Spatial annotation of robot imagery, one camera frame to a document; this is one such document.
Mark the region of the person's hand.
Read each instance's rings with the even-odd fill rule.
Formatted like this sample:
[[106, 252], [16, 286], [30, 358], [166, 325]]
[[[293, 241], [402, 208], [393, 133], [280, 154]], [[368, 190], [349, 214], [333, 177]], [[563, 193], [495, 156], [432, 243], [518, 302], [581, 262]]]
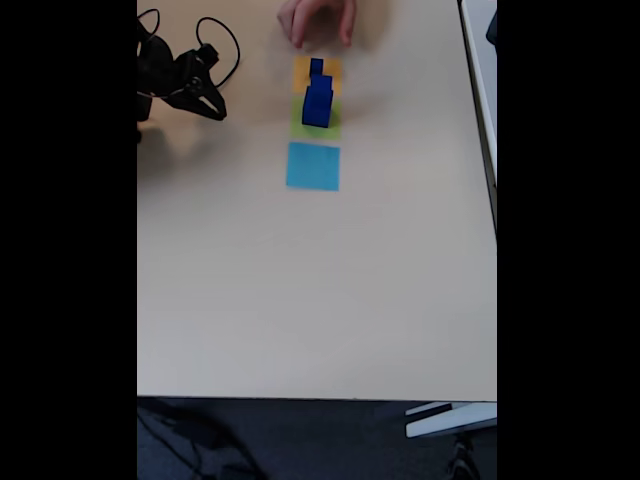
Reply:
[[356, 15], [355, 0], [289, 0], [280, 7], [276, 18], [289, 42], [301, 49], [311, 35], [312, 24], [321, 17], [327, 17], [328, 23], [336, 26], [340, 42], [350, 47]]

